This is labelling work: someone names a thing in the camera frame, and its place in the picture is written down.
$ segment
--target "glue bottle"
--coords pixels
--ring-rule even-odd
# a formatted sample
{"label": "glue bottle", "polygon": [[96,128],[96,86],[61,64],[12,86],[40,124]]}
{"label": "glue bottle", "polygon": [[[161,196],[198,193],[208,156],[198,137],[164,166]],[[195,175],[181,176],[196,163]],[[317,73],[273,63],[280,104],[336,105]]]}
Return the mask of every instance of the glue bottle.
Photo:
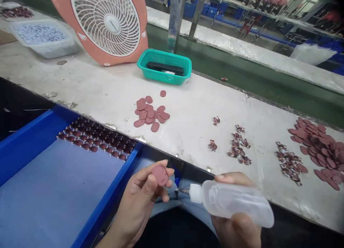
{"label": "glue bottle", "polygon": [[208,180],[202,185],[192,183],[188,191],[178,190],[188,193],[192,202],[203,203],[211,215],[230,219],[233,214],[243,212],[256,225],[271,228],[274,224],[269,202],[255,187]]}

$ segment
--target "human hand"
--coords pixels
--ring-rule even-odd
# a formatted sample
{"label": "human hand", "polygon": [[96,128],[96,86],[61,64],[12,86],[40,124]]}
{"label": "human hand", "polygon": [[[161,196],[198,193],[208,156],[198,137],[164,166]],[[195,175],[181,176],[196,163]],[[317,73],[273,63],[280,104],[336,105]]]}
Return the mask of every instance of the human hand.
{"label": "human hand", "polygon": [[[147,225],[156,199],[161,196],[163,202],[169,201],[167,190],[158,186],[152,174],[157,164],[165,168],[168,177],[174,174],[174,169],[166,168],[167,159],[134,174],[124,190],[115,220],[97,248],[133,247]],[[172,184],[169,180],[165,186],[170,188]]]}
{"label": "human hand", "polygon": [[[241,172],[224,173],[215,176],[216,182],[254,186],[250,178]],[[211,215],[212,224],[223,247],[261,248],[262,228],[253,224],[244,213],[235,213],[231,219]]]}

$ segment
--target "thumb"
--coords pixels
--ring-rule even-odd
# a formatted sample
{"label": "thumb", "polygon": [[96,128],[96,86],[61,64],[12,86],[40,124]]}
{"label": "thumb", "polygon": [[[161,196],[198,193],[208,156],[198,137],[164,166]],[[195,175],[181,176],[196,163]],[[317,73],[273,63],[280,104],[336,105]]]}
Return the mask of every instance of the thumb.
{"label": "thumb", "polygon": [[137,202],[146,207],[155,195],[155,191],[158,187],[158,181],[154,175],[150,174],[147,177],[146,183],[142,187],[141,191],[138,193]]}
{"label": "thumb", "polygon": [[245,213],[235,213],[231,218],[232,226],[240,237],[249,247],[260,247],[261,237],[250,216]]}

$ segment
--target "plastic bag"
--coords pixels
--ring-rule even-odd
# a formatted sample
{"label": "plastic bag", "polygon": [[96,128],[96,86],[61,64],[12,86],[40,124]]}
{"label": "plastic bag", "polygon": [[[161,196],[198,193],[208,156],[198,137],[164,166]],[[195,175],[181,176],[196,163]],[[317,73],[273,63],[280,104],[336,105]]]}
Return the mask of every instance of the plastic bag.
{"label": "plastic bag", "polygon": [[333,51],[330,48],[320,47],[317,44],[301,44],[294,48],[290,57],[304,63],[318,65],[325,62],[336,53],[337,51]]}

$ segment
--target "clear plastic container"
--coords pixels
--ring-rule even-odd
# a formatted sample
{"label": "clear plastic container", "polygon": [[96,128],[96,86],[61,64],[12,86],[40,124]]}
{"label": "clear plastic container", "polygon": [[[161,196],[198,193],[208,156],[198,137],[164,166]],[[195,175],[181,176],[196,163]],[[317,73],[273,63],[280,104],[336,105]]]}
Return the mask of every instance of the clear plastic container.
{"label": "clear plastic container", "polygon": [[[21,24],[48,24],[55,26],[59,30],[61,30],[66,36],[67,39],[63,39],[56,42],[48,42],[43,44],[27,44],[25,40],[17,33],[15,27]],[[53,19],[42,19],[42,20],[30,20],[30,21],[22,21],[22,22],[12,22],[9,23],[11,31],[16,39],[26,47],[30,47],[32,50],[36,51],[39,55],[44,57],[45,59],[53,59],[57,57],[67,56],[70,54],[74,54],[78,51],[78,48],[73,40],[72,35],[68,32],[68,30],[63,27],[60,23]]]}
{"label": "clear plastic container", "polygon": [[254,187],[205,181],[202,185],[191,184],[189,195],[192,202],[203,203],[211,215],[230,219],[243,212],[262,227],[271,228],[274,224],[269,202]]}

